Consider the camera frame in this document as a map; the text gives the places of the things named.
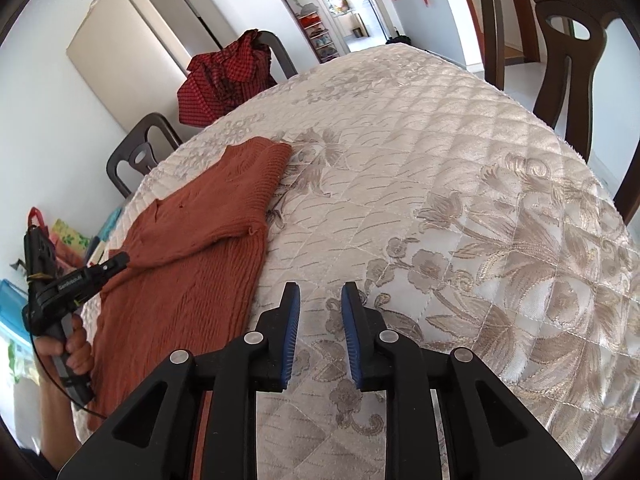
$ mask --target red plaid shirt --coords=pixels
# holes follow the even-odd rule
[[[182,124],[209,126],[276,85],[270,73],[271,49],[257,37],[258,30],[248,30],[220,52],[191,59],[190,74],[178,90]]]

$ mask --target doorway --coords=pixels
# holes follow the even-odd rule
[[[390,36],[375,0],[322,0],[350,52],[385,44]]]

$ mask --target tiled floor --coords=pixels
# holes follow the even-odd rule
[[[381,34],[378,36],[369,36],[368,38],[344,38],[349,50],[358,52],[372,46],[379,46],[386,43],[386,38]]]

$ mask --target metal screw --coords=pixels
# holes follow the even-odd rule
[[[393,330],[383,330],[380,332],[380,341],[384,343],[395,343],[400,339],[398,332],[394,332]]]
[[[172,352],[171,356],[169,357],[169,360],[174,365],[181,365],[188,358],[189,358],[189,353],[186,350],[176,350]]]
[[[471,359],[474,358],[473,352],[468,348],[457,348],[455,352],[453,352],[453,357],[455,357],[461,363],[468,363]]]
[[[249,332],[244,334],[244,342],[248,345],[257,345],[264,339],[264,336],[260,332]]]

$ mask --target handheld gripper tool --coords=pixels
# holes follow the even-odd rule
[[[58,480],[188,480],[204,393],[213,391],[201,478],[257,480],[256,392],[282,392],[291,378],[300,288],[222,350],[175,350],[63,467]]]
[[[451,480],[580,480],[580,470],[505,384],[469,349],[443,354],[389,330],[342,289],[351,377],[386,391],[385,480],[442,478],[432,389],[442,416]]]

